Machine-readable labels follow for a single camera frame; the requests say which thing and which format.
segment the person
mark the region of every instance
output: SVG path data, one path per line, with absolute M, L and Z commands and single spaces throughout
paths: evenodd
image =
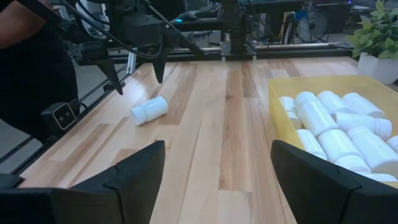
M 55 28 L 19 2 L 1 0 L 0 21 L 0 119 L 45 142 L 40 114 L 78 98 L 75 68 Z

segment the yellow container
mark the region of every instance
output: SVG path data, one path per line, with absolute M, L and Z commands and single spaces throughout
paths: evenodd
M 270 119 L 274 124 L 277 139 L 303 149 L 293 124 L 280 103 L 281 96 L 295 98 L 303 91 L 320 92 L 330 90 L 344 96 L 347 93 L 358 93 L 382 109 L 392 123 L 392 136 L 398 135 L 398 93 L 369 77 L 332 76 L 308 78 L 273 78 L 269 80 Z M 398 189 L 397 183 L 385 184 Z

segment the wooden tabletop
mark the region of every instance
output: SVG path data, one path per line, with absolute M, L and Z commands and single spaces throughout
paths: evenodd
M 295 223 L 270 158 L 268 80 L 356 75 L 349 57 L 151 64 L 126 80 L 21 176 L 21 187 L 71 187 L 157 139 L 164 176 L 152 224 Z M 155 96 L 169 113 L 135 126 L 129 110 Z

